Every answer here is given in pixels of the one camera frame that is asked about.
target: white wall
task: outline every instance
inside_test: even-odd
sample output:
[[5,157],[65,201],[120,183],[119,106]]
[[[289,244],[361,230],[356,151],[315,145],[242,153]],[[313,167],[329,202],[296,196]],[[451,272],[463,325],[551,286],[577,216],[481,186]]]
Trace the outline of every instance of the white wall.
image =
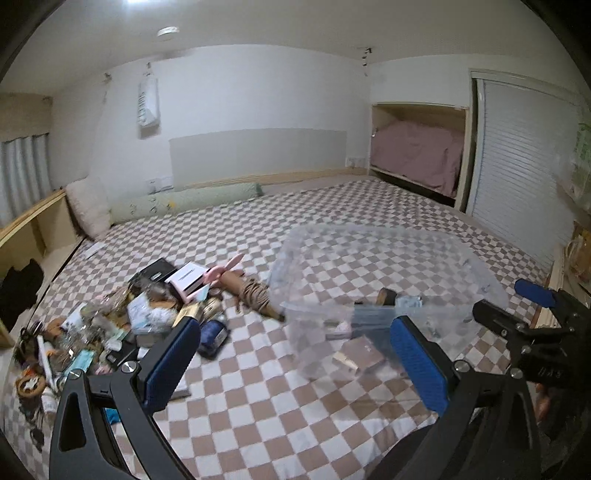
[[266,45],[202,47],[152,60],[161,129],[140,138],[137,92],[145,64],[115,67],[108,85],[101,73],[54,95],[54,186],[92,173],[111,201],[144,194],[146,180],[172,175],[168,140],[237,129],[346,131],[347,156],[367,155],[369,81],[359,61]]
[[544,59],[477,54],[436,55],[371,65],[371,103],[425,102],[468,107],[470,69],[528,76],[589,95],[589,88],[566,51],[549,52]]

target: checkered bedsheet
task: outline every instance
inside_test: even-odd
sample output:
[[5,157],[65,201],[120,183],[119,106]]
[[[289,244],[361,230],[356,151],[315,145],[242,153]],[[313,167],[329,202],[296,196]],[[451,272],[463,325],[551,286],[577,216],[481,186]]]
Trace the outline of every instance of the checkered bedsheet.
[[[452,233],[506,288],[510,312],[527,320],[534,314],[531,303],[512,288],[520,277],[543,279],[529,256],[431,200],[369,179],[117,225],[104,240],[106,249],[89,260],[80,251],[74,256],[35,318],[49,321],[68,314],[159,257],[179,265],[215,265],[245,252],[246,273],[267,280],[290,228],[319,222]],[[231,341],[216,361],[196,355],[186,372],[191,396],[172,401],[154,416],[195,477],[361,479],[398,439],[434,421],[409,380],[307,380],[294,367],[280,323],[230,306],[226,312]],[[465,357],[488,372],[500,373],[508,365],[504,342],[485,329]],[[4,432],[18,456],[35,477],[48,478],[50,439],[42,453],[33,448],[10,385],[4,414]],[[114,430],[131,472],[144,478],[122,425]]]

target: transparent plastic bin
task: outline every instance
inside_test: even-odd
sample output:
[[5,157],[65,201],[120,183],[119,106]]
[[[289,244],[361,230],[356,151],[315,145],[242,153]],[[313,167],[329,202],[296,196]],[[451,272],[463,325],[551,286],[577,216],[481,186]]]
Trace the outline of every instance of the transparent plastic bin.
[[[377,307],[383,287],[420,296],[423,306]],[[455,359],[480,329],[472,318],[477,301],[508,307],[499,281],[455,236],[359,225],[293,228],[272,268],[269,297],[275,309],[284,311],[297,367],[310,379],[400,377],[403,369],[389,342],[390,324],[400,315],[408,315],[428,340]],[[363,305],[354,305],[359,300]],[[333,339],[338,324],[352,324],[353,338]],[[367,369],[344,368],[335,354],[362,336],[384,360]]]

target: bolt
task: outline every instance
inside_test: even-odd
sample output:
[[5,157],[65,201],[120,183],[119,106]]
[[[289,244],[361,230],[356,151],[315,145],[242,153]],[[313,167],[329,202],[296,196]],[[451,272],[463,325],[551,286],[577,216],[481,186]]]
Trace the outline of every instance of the bolt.
[[84,372],[82,370],[80,370],[79,368],[76,368],[74,370],[72,370],[70,373],[68,373],[68,378],[71,378],[72,380],[78,380],[82,374]]
[[521,380],[523,378],[523,372],[519,368],[512,368],[510,373],[516,380]]
[[131,362],[125,362],[123,365],[121,365],[121,371],[124,374],[130,374],[135,372],[135,370],[138,368],[138,363],[131,361]]
[[456,372],[460,374],[465,374],[470,371],[470,364],[465,360],[458,360],[453,364],[453,368]]

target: pink cloth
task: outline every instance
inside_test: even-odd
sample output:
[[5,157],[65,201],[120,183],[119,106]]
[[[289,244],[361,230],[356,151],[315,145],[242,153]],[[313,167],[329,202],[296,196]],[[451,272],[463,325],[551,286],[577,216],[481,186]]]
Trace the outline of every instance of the pink cloth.
[[371,163],[453,197],[463,146],[461,132],[399,121],[375,134]]

